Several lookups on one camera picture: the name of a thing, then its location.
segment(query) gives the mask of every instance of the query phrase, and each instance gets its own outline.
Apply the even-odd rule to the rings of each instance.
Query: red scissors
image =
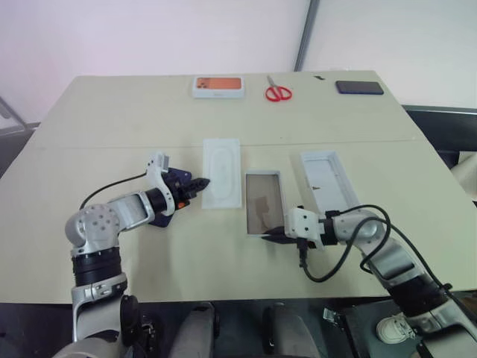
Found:
[[[286,87],[277,86],[270,76],[267,76],[270,86],[265,91],[265,97],[272,102],[287,101],[291,98],[292,93]]]

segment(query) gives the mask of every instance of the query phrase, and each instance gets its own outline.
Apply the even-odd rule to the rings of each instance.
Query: white wall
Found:
[[[0,96],[41,121],[77,75],[291,71],[308,0],[1,0]]]
[[[477,107],[476,0],[321,0],[303,70],[374,69],[400,103]]]

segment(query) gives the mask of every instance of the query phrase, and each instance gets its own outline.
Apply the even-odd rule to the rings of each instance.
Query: shoe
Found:
[[[402,313],[379,321],[376,325],[376,334],[382,342],[388,345],[395,345],[404,342],[408,338],[413,339],[416,337],[416,333],[406,322]]]

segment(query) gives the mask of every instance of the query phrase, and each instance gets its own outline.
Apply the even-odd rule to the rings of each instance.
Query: table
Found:
[[[90,192],[143,172],[158,148],[170,165],[201,175],[202,139],[241,140],[242,171],[282,172],[287,207],[306,204],[299,155],[336,150],[358,198],[383,206],[456,289],[476,287],[476,211],[425,137],[384,96],[338,95],[335,79],[380,81],[374,72],[273,75],[292,101],[263,98],[265,75],[246,75],[246,98],[196,100],[192,77],[80,77],[0,180],[2,302],[69,303],[74,284],[64,223]],[[144,178],[92,202],[148,189]],[[298,267],[293,245],[245,234],[245,211],[202,210],[195,199],[166,229],[144,226],[120,236],[129,293],[140,301],[201,301],[385,295],[359,271],[353,249],[331,280],[316,284]],[[343,246],[312,251],[319,275]]]

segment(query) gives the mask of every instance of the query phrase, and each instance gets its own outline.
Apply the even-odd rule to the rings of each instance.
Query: smartphone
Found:
[[[344,95],[382,95],[384,91],[377,82],[336,81],[338,92]]]

